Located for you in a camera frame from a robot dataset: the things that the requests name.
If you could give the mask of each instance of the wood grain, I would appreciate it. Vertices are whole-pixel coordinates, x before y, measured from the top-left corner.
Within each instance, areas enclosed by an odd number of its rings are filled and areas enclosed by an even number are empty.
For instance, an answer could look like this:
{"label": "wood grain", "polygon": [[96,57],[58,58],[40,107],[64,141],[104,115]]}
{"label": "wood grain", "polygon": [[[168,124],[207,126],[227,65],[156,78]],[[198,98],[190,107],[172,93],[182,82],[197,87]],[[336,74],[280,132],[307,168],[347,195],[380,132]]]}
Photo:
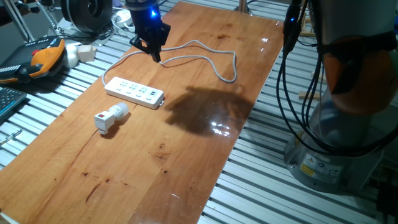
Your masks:
{"label": "wood grain", "polygon": [[[205,60],[162,67],[135,55],[112,69],[158,88],[157,110],[130,113],[104,137],[93,116],[122,101],[97,80],[38,138],[0,171],[0,208],[19,223],[196,223],[239,132],[282,47],[282,23],[179,2],[163,21],[165,47],[197,39],[235,50],[238,79],[222,82]],[[162,52],[206,55],[233,77],[232,56],[186,47]]]}

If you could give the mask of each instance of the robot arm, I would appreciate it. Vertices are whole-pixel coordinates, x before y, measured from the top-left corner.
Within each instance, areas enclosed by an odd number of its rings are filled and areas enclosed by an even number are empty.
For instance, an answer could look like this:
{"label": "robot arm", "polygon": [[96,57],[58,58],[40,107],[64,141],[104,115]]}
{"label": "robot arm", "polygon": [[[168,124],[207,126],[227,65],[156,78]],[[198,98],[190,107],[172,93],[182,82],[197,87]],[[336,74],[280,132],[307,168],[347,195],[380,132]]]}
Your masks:
{"label": "robot arm", "polygon": [[130,44],[160,62],[161,47],[165,45],[171,27],[160,19],[159,0],[127,0],[125,6],[130,10],[136,28],[136,36]]}

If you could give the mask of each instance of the blue light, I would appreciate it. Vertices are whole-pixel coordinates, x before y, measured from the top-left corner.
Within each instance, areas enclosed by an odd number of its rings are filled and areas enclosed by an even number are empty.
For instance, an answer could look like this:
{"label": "blue light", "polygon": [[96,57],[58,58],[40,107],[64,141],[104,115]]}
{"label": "blue light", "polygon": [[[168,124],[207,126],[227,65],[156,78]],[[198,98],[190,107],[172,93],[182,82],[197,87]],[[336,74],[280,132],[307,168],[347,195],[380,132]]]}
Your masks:
{"label": "blue light", "polygon": [[152,10],[152,12],[151,12],[150,16],[151,16],[151,17],[155,17],[155,16],[157,16],[157,14],[156,14],[156,12],[155,12],[155,11],[153,11],[153,10]]}

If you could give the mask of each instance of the warning label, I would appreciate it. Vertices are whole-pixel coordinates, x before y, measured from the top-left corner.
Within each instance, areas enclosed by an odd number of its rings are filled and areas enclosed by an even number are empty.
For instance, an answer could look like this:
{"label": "warning label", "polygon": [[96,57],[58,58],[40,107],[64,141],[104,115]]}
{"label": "warning label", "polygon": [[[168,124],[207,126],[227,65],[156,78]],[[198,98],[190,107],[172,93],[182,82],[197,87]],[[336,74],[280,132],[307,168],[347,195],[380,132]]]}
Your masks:
{"label": "warning label", "polygon": [[343,166],[327,164],[308,153],[306,153],[300,165],[300,170],[303,173],[313,177],[314,179],[332,184],[336,183],[342,169]]}
{"label": "warning label", "polygon": [[309,168],[309,166],[305,165],[305,164],[301,164],[300,166],[300,170],[303,171],[304,173],[312,176],[314,173],[314,170]]}

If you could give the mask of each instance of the white plug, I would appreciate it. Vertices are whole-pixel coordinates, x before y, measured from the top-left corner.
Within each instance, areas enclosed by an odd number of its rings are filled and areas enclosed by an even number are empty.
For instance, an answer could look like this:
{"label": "white plug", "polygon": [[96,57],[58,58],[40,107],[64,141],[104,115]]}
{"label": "white plug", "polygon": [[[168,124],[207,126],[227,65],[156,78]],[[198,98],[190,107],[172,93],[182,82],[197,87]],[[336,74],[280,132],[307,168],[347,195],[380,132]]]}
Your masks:
{"label": "white plug", "polygon": [[108,129],[129,113],[129,107],[125,103],[118,103],[112,106],[109,111],[103,111],[94,116],[95,126],[101,134],[107,134]]}

